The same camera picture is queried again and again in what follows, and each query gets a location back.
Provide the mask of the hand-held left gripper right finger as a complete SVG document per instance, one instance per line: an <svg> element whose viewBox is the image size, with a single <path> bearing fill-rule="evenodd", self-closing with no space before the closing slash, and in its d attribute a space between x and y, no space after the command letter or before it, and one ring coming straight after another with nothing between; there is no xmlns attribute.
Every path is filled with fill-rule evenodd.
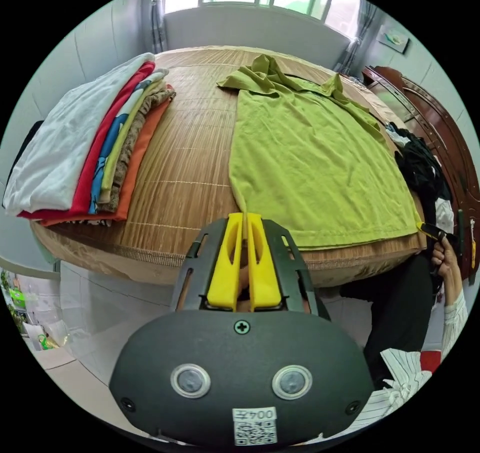
<svg viewBox="0 0 480 453"><path fill-rule="evenodd" d="M248 214L246 227L250 311L276 309L282 295L261 216Z"/></svg>

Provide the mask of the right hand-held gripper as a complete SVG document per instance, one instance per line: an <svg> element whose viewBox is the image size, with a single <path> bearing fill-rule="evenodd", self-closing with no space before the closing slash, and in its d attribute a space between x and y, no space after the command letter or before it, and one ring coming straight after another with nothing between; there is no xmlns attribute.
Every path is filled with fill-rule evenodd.
<svg viewBox="0 0 480 453"><path fill-rule="evenodd" d="M441 243L443 238L446 238L450 244L457 244L459 238L452 234L447 233L443 229L437 227L436 225L424 223L424 222L417 222L416 228L427 237L433 239L435 242Z"/></svg>

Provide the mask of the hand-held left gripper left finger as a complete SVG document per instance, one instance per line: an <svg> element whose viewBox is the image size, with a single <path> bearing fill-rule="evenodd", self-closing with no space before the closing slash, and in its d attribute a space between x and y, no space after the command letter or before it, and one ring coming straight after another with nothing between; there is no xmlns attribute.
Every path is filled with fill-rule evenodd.
<svg viewBox="0 0 480 453"><path fill-rule="evenodd" d="M239 293L243 241L243 214L231 213L222 233L214 264L207 303L211 308L235 311Z"/></svg>

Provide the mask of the person's right hand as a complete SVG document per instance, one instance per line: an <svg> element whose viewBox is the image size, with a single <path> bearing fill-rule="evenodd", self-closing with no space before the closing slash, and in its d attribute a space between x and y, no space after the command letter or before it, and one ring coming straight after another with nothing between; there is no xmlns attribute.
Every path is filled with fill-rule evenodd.
<svg viewBox="0 0 480 453"><path fill-rule="evenodd" d="M445 305L453 306L463 290L463 281L457 256L447 237L435 243L431 261L443 279Z"/></svg>

